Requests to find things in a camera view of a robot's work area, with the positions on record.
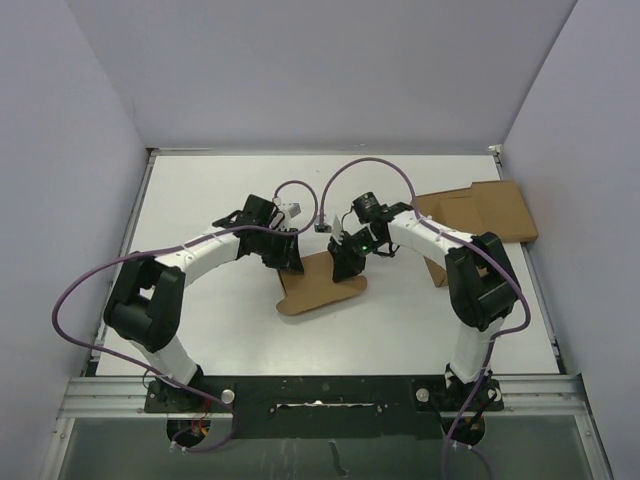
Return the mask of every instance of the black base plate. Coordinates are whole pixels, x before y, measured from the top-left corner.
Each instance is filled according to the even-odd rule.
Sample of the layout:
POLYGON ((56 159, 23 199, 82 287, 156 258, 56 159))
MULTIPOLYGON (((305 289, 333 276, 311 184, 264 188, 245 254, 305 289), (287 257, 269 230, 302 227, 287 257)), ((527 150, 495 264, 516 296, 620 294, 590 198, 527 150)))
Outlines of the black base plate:
MULTIPOLYGON (((193 385, 220 397, 235 393, 235 438, 373 438, 412 435, 441 438, 440 412, 457 411, 464 398, 447 395, 442 376, 202 377, 193 385), (416 391, 426 388, 429 402, 416 391)), ((487 388, 497 387, 489 380, 487 388)), ((482 392, 478 397, 482 402, 482 392)), ((473 402, 469 411, 479 403, 473 402)), ((494 402, 488 410, 504 409, 494 402)), ((202 398, 154 380, 147 413, 202 413, 202 398)), ((227 412, 213 404, 211 412, 227 412)))

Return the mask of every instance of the brown cardboard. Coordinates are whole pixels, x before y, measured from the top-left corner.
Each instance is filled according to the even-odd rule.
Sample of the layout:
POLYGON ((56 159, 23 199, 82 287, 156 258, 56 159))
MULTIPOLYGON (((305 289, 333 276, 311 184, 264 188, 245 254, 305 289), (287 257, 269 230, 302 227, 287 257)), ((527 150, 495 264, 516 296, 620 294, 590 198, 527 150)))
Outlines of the brown cardboard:
POLYGON ((474 182, 471 191, 486 231, 507 243, 533 242, 538 238, 516 182, 474 182))
POLYGON ((333 283, 333 259, 329 252, 302 258, 304 275, 278 271, 285 298, 276 308, 283 315, 298 315, 360 295, 367 288, 362 276, 333 283))
MULTIPOLYGON (((417 197, 418 209, 443 225, 463 232, 493 232, 503 242, 531 242, 538 231, 512 181, 474 182, 469 188, 417 197)), ((436 287, 448 285, 443 268, 425 258, 436 287)))

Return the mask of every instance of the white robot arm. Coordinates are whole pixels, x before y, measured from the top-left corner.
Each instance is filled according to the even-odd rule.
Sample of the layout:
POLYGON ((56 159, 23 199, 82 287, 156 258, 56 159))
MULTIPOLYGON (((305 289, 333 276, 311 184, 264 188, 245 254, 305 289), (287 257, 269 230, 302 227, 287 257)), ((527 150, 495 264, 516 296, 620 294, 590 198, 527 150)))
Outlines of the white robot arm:
POLYGON ((434 227, 432 230, 420 223, 409 205, 380 205, 371 192, 357 198, 352 208, 360 223, 366 226, 351 235, 342 230, 337 219, 334 221, 329 243, 334 260, 333 280, 338 282, 362 272, 369 253, 393 256, 394 245, 410 248, 446 269, 451 304, 461 320, 450 371, 446 375, 447 383, 453 376, 465 385, 475 382, 482 370, 490 338, 511 313, 517 297, 498 272, 479 255, 444 238, 439 232, 479 246, 515 279, 500 240, 491 233, 476 237, 458 232, 429 219, 434 227), (389 252, 379 250, 383 245, 389 245, 389 252))
POLYGON ((303 273, 297 236, 242 228, 293 232, 290 221, 299 213, 297 203, 250 195, 243 210, 218 220, 182 250, 124 263, 105 308, 105 323, 140 350, 151 366, 189 384, 199 367, 177 336, 185 288, 214 268, 251 253, 260 255, 267 267, 303 273), (198 243, 202 237, 207 239, 198 243))

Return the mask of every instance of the metal frame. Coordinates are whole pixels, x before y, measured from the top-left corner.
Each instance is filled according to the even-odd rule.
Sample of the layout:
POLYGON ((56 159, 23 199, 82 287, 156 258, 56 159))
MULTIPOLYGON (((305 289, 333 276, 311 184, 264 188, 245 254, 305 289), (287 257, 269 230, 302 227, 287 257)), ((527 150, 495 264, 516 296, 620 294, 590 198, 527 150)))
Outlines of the metal frame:
MULTIPOLYGON (((314 152, 314 154, 363 154, 358 151, 364 145, 347 145, 345 149, 336 149, 331 152, 314 152)), ((308 154, 309 152, 272 152, 284 155, 308 154)), ((476 152, 477 154, 491 154, 496 158, 496 168, 503 178, 502 165, 498 151, 476 152)), ((149 184, 151 172, 157 156, 162 155, 215 155, 215 154, 242 154, 239 152, 224 152, 212 149, 207 150, 153 150, 149 163, 145 170, 138 195, 136 197, 131 216, 127 223, 120 254, 129 252, 133 233, 140 214, 141 206, 149 184)), ((258 154, 258 152, 246 152, 244 154, 258 154)), ((554 347, 557 358, 561 362, 560 353, 557 350, 555 333, 549 320, 540 283, 531 261, 530 254, 523 247, 529 273, 532 277, 536 295, 540 299, 543 319, 547 326, 549 338, 554 347)), ((106 327, 101 322, 96 336, 96 344, 104 341, 106 327)), ((90 362, 99 360, 99 352, 92 352, 90 362)), ((591 417, 588 400, 582 381, 579 377, 570 375, 503 375, 496 376, 499 380, 503 400, 504 411, 486 412, 486 416, 573 416, 580 434, 580 439, 585 455, 591 469, 593 478, 611 479, 611 470, 599 439, 597 429, 591 417)), ((147 390, 142 384, 141 377, 78 377, 69 381, 67 392, 60 408, 59 417, 45 457, 40 478, 42 480, 55 480, 58 478, 64 457, 67 452, 69 438, 73 431, 77 418, 102 418, 102 419, 181 419, 191 418, 191 414, 148 414, 144 412, 147 390)), ((451 417, 452 413, 443 413, 443 417, 451 417)), ((210 418, 230 418, 229 414, 214 413, 210 418)))
MULTIPOLYGON (((505 410, 486 416, 588 414, 586 394, 570 375, 496 375, 505 410)), ((192 418, 193 413, 145 413, 141 377, 77 377, 69 381, 59 418, 192 418)), ((230 414, 212 414, 230 418, 230 414)), ((454 416, 443 413, 443 416, 454 416)))

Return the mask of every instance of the gray wall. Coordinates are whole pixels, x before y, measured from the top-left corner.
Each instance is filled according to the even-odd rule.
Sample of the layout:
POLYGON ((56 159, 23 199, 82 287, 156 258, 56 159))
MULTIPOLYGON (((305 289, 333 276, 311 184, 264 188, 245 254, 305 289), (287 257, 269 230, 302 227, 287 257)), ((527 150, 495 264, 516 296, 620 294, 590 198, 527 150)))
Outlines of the gray wall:
POLYGON ((68 0, 151 147, 484 151, 575 0, 68 0))
MULTIPOLYGON (((36 478, 85 355, 50 324, 56 297, 114 256, 146 152, 63 0, 0 7, 0 476, 36 478)), ((63 323, 88 339, 107 276, 63 323)))
POLYGON ((505 144, 562 352, 618 480, 640 471, 639 20, 635 0, 580 0, 505 144))

